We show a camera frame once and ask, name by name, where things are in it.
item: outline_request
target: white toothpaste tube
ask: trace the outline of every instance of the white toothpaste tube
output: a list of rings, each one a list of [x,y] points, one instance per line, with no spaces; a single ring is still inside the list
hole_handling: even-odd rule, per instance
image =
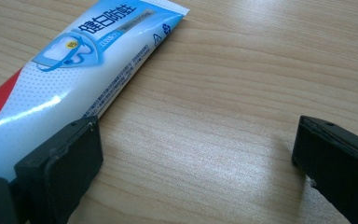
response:
[[[100,0],[0,87],[0,177],[66,124],[98,115],[188,12]]]

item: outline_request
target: wooden table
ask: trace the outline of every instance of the wooden table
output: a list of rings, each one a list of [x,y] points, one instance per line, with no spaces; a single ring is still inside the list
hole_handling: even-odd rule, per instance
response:
[[[0,0],[0,85],[94,2]],[[291,153],[300,115],[358,134],[358,1],[176,2],[69,223],[348,222]]]

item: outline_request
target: wood grain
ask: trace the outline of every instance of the wood grain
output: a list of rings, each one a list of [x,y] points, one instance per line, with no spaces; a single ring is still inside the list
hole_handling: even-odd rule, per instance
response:
[[[94,2],[0,0],[0,85]],[[290,158],[300,115],[358,134],[358,1],[175,2],[69,223],[348,222]]]

